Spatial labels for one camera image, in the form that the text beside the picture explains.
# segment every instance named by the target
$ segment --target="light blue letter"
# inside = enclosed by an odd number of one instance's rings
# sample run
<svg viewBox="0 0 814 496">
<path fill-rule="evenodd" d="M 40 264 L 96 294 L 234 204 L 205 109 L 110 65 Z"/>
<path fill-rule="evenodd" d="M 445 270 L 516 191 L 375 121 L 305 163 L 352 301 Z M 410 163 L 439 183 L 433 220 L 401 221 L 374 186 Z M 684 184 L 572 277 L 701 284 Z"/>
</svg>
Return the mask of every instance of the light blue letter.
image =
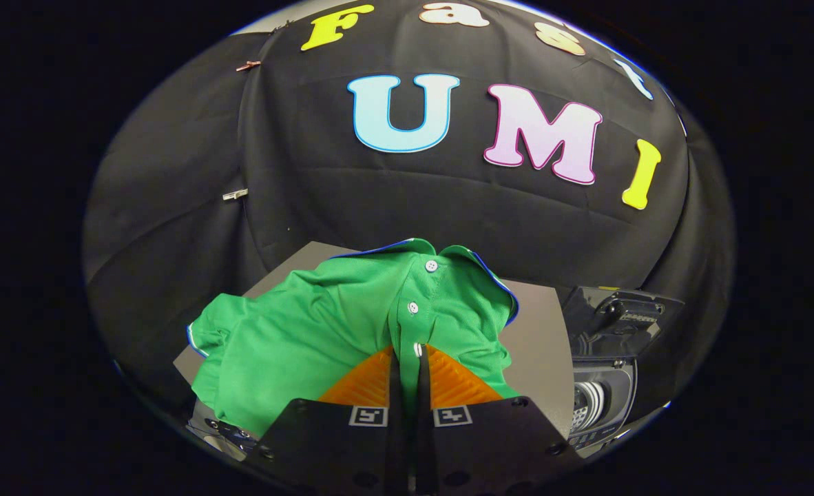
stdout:
<svg viewBox="0 0 814 496">
<path fill-rule="evenodd" d="M 450 91 L 459 78 L 447 74 L 420 74 L 413 79 L 426 89 L 426 118 L 411 131 L 392 127 L 388 120 L 392 88 L 401 84 L 396 76 L 367 76 L 347 85 L 355 95 L 355 135 L 367 147 L 381 152 L 407 154 L 437 145 L 450 126 Z"/>
</svg>

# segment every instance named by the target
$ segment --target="yellow letter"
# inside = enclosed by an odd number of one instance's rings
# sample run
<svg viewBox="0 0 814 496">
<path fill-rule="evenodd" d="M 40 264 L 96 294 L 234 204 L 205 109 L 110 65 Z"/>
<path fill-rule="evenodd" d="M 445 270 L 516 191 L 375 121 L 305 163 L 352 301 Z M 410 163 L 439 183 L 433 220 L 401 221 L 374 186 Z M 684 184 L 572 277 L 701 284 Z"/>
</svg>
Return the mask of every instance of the yellow letter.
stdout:
<svg viewBox="0 0 814 496">
<path fill-rule="evenodd" d="M 536 37 L 539 37 L 539 40 L 571 54 L 584 54 L 584 48 L 578 44 L 578 38 L 573 37 L 569 32 L 544 22 L 536 22 L 535 26 L 538 30 Z"/>
<path fill-rule="evenodd" d="M 312 35 L 309 37 L 309 41 L 300 47 L 300 50 L 306 51 L 309 48 L 319 47 L 339 40 L 343 37 L 343 34 L 337 32 L 337 28 L 351 28 L 357 23 L 357 14 L 366 14 L 372 12 L 372 10 L 373 6 L 357 6 L 313 20 L 312 24 L 315 25 L 315 28 L 312 30 Z"/>
<path fill-rule="evenodd" d="M 480 10 L 461 3 L 426 3 L 422 8 L 426 11 L 419 14 L 419 18 L 432 24 L 458 22 L 461 25 L 473 25 L 476 28 L 490 25 L 490 22 L 480 15 Z"/>
<path fill-rule="evenodd" d="M 655 145 L 645 139 L 637 139 L 636 147 L 640 150 L 640 161 L 636 164 L 636 173 L 630 183 L 630 188 L 621 194 L 621 201 L 637 210 L 646 208 L 649 199 L 646 198 L 649 186 L 652 185 L 652 176 L 655 175 L 655 166 L 661 161 L 661 152 Z"/>
</svg>

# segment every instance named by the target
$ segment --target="pink letter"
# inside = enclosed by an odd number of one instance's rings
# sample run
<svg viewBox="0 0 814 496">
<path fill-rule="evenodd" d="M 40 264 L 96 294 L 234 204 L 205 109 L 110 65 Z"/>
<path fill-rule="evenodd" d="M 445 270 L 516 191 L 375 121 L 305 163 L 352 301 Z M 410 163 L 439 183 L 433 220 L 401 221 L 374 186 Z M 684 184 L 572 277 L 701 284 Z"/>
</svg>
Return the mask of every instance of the pink letter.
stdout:
<svg viewBox="0 0 814 496">
<path fill-rule="evenodd" d="M 518 133 L 530 153 L 536 170 L 545 167 L 563 145 L 563 155 L 552 166 L 554 175 L 579 185 L 593 185 L 594 138 L 603 116 L 587 105 L 567 103 L 554 120 L 548 122 L 539 102 L 526 88 L 515 85 L 491 85 L 488 90 L 499 100 L 496 141 L 483 151 L 489 163 L 517 167 L 523 155 L 517 151 Z"/>
</svg>

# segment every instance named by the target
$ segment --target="orange gripper pad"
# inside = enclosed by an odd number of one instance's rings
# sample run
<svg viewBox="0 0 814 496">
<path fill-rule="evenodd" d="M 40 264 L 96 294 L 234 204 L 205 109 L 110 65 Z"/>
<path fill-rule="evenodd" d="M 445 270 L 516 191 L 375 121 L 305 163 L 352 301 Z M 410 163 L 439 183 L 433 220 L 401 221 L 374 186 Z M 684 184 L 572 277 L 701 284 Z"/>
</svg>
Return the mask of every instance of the orange gripper pad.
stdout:
<svg viewBox="0 0 814 496">
<path fill-rule="evenodd" d="M 432 409 L 495 402 L 502 397 L 465 365 L 426 345 L 432 386 Z"/>
<path fill-rule="evenodd" d="M 370 355 L 337 381 L 320 402 L 366 407 L 388 407 L 388 376 L 392 364 L 392 347 Z"/>
</svg>

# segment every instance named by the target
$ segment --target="green polo shirt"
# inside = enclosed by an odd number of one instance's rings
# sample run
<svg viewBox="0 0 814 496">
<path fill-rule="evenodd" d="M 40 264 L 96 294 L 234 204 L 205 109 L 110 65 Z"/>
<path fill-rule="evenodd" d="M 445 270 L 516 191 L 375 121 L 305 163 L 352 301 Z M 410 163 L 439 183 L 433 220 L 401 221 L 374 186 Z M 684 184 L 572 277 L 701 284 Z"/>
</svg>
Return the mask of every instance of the green polo shirt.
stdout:
<svg viewBox="0 0 814 496">
<path fill-rule="evenodd" d="M 517 315 L 514 294 L 475 252 L 436 254 L 424 239 L 291 272 L 258 298 L 220 295 L 187 327 L 205 357 L 193 392 L 219 420 L 262 436 L 293 398 L 315 399 L 392 345 L 404 413 L 416 409 L 417 343 L 457 359 L 504 398 L 511 364 L 499 332 Z"/>
</svg>

